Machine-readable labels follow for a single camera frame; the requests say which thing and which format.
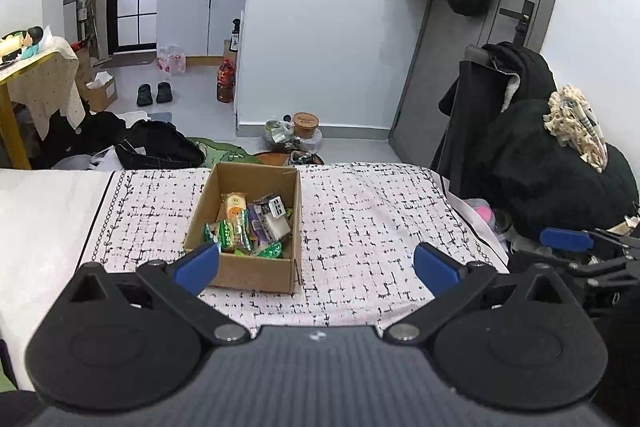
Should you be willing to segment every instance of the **doll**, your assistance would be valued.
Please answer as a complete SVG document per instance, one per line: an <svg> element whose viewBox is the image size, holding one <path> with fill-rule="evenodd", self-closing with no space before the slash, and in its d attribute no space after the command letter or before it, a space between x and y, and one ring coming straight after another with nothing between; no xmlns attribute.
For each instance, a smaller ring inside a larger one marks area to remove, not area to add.
<svg viewBox="0 0 640 427"><path fill-rule="evenodd" d="M14 60L29 58L38 52L38 44L42 40L43 31L34 26L26 31L9 33L0 39L0 64L5 66Z"/></svg>

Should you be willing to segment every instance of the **bed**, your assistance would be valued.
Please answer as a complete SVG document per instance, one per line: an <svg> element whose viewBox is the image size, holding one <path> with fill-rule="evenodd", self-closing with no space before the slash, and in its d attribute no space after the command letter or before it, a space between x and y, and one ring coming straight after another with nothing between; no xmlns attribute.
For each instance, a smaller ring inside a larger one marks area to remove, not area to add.
<svg viewBox="0 0 640 427"><path fill-rule="evenodd" d="M462 263L506 272L488 227L447 182L405 164L301 167L302 273L293 295L216 287L205 302L255 333L264 324L385 328L433 296L414 274L413 252L429 241ZM82 263L133 271L173 261L209 174L180 171L0 171L3 276L0 332L18 383L28 340Z"/></svg>

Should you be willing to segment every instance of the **black chair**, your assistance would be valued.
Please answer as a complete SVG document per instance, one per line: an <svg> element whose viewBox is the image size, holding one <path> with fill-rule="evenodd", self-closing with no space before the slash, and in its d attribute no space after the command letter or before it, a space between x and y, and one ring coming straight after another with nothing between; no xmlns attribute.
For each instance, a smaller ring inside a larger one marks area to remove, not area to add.
<svg viewBox="0 0 640 427"><path fill-rule="evenodd" d="M461 199L478 196L466 160L500 114L509 81L506 74L478 63L488 63L484 50L470 46L465 57L472 60L460 62L449 125L431 163L431 170L449 179L449 192Z"/></svg>

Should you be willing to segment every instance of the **blue rubber pad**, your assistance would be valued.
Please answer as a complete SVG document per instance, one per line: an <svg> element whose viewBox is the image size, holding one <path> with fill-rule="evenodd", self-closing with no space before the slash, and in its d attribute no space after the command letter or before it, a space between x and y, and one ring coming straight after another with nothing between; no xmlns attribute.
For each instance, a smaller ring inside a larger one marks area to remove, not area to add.
<svg viewBox="0 0 640 427"><path fill-rule="evenodd" d="M588 233L574 230L545 229L540 233L540 243L545 247L570 252L584 252L593 248L593 239Z"/></svg>
<svg viewBox="0 0 640 427"><path fill-rule="evenodd" d="M174 273L174 282L197 296L215 278L219 263L220 246L213 243L190 262L178 268Z"/></svg>
<svg viewBox="0 0 640 427"><path fill-rule="evenodd" d="M423 247L414 251L414 271L434 297L460 282L458 272Z"/></svg>

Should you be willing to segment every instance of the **white label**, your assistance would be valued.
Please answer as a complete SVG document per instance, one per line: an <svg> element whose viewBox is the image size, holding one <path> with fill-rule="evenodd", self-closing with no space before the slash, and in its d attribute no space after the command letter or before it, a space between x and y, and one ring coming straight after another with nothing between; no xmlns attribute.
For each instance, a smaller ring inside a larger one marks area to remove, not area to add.
<svg viewBox="0 0 640 427"><path fill-rule="evenodd" d="M269 201L269 210L271 211L271 214L273 214L273 217L275 217L276 219L284 216L287 213L284 205L282 204L280 196L276 196L275 198L273 198L273 200Z"/></svg>

